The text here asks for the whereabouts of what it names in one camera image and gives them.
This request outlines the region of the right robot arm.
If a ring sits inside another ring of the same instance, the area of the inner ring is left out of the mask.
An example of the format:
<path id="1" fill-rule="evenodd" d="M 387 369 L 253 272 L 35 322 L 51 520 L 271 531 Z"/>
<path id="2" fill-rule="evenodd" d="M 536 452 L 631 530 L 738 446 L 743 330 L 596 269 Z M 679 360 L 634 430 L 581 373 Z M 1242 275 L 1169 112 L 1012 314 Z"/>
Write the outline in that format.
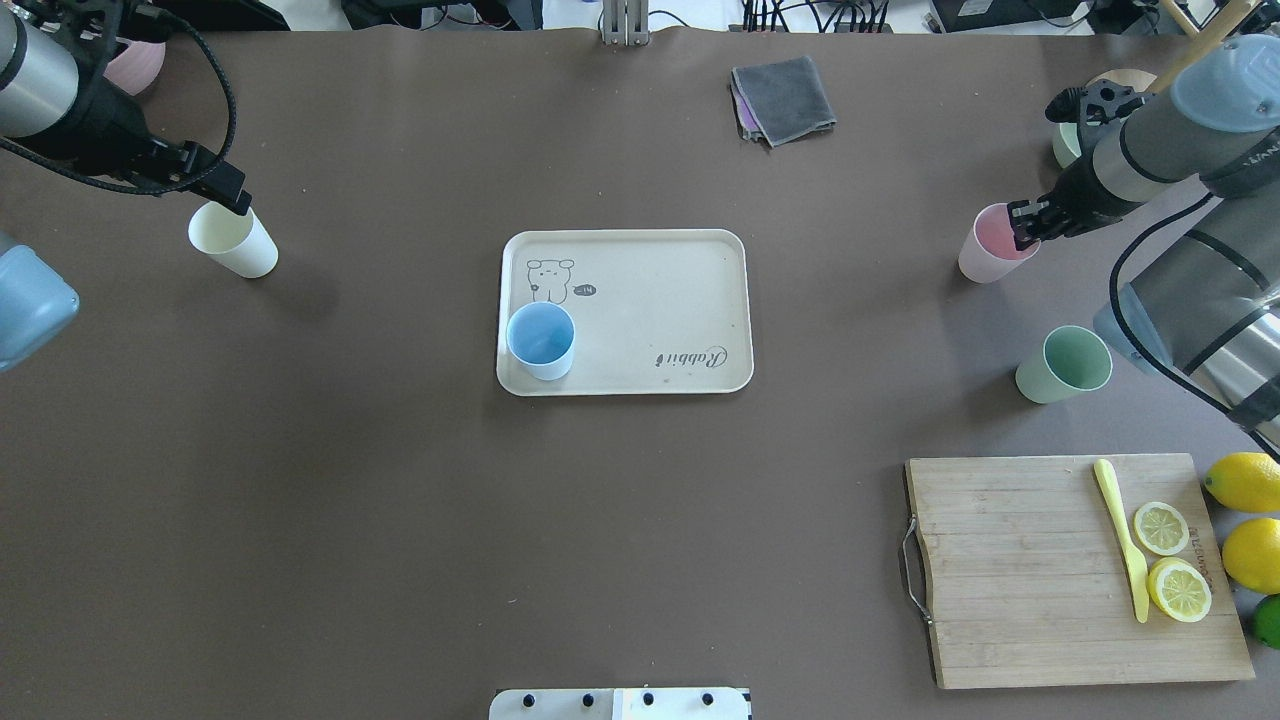
<path id="1" fill-rule="evenodd" d="M 1166 90 L 1075 88 L 1082 155 L 1050 192 L 1011 202 L 1019 249 L 1119 223 L 1197 178 L 1199 214 L 1144 269 L 1108 278 L 1094 329 L 1116 352 L 1222 414 L 1277 455 L 1279 41 L 1226 38 Z"/>

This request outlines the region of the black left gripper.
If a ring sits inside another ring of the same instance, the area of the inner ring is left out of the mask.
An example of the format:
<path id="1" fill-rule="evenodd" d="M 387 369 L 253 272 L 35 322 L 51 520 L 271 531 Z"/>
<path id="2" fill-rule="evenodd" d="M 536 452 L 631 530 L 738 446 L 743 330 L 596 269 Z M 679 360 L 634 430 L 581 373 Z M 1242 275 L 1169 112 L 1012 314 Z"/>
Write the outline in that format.
<path id="1" fill-rule="evenodd" d="M 154 193 L 196 193 L 239 217 L 247 217 L 252 204 L 244 173 L 195 141 L 170 143 L 152 137 L 131 159 L 131 183 Z"/>

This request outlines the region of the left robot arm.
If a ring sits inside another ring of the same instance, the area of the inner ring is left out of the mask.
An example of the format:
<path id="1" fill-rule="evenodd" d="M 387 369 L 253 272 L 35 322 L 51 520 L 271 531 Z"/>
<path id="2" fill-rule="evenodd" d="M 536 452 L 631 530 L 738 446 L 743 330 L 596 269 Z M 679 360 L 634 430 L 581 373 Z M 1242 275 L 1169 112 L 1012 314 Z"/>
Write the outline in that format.
<path id="1" fill-rule="evenodd" d="M 227 101 L 219 150 L 155 135 L 132 95 L 108 77 L 120 38 L 160 44 L 187 33 Z M 244 174 L 228 161 L 237 129 L 230 81 L 200 32 L 146 1 L 18 1 L 3 13 L 3 147 L 55 174 L 115 193 L 191 192 L 195 247 L 244 278 L 268 274 L 278 251 Z"/>

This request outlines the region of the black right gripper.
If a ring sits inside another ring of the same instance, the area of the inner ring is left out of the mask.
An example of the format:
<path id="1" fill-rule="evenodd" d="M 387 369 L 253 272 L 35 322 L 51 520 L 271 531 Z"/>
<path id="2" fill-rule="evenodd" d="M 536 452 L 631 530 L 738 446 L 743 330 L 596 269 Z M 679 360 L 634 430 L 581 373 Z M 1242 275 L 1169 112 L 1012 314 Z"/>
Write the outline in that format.
<path id="1" fill-rule="evenodd" d="M 1061 237 L 1075 237 L 1100 227 L 1101 190 L 1093 181 L 1060 182 L 1039 199 L 1007 204 L 1007 223 L 1016 250 Z"/>

